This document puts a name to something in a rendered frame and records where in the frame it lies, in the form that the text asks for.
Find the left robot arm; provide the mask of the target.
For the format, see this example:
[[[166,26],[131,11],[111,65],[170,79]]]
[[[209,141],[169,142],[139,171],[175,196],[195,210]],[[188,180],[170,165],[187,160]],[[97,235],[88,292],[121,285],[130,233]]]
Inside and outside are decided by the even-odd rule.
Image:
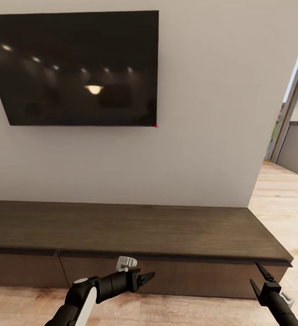
[[[136,265],[136,259],[121,256],[118,259],[116,273],[103,278],[93,276],[73,282],[66,294],[65,304],[44,326],[85,326],[95,303],[99,304],[123,292],[137,292],[140,286],[155,277],[155,272],[140,274],[137,279],[137,273],[141,269],[127,268]]]

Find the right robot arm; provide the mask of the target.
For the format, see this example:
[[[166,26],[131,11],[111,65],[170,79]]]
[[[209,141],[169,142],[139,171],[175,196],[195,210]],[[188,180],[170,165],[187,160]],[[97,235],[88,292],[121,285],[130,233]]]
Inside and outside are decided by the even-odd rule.
[[[274,280],[274,277],[258,262],[255,262],[262,273],[265,282],[260,290],[253,279],[250,283],[255,291],[257,300],[262,307],[268,307],[275,320],[280,326],[298,326],[298,319],[291,311],[295,298],[291,297],[285,291],[280,293],[281,286]]]

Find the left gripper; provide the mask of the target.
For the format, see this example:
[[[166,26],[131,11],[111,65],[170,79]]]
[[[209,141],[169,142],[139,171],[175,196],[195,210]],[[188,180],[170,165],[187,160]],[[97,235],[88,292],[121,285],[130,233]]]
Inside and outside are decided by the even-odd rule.
[[[140,268],[135,268],[126,272],[120,271],[110,274],[109,276],[112,283],[111,298],[118,296],[123,292],[137,292],[140,286],[145,285],[148,281],[155,277],[155,272],[151,272],[140,274],[138,275],[137,279],[137,273],[140,271]]]

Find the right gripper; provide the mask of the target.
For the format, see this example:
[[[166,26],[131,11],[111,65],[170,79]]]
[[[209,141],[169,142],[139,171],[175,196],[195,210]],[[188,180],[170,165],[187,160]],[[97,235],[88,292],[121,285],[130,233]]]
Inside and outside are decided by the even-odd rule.
[[[268,307],[273,317],[278,317],[283,314],[292,314],[293,312],[280,296],[281,286],[274,280],[274,277],[258,262],[255,262],[258,269],[262,273],[265,282],[262,290],[260,290],[253,279],[250,279],[250,283],[255,291],[257,300],[262,307]]]

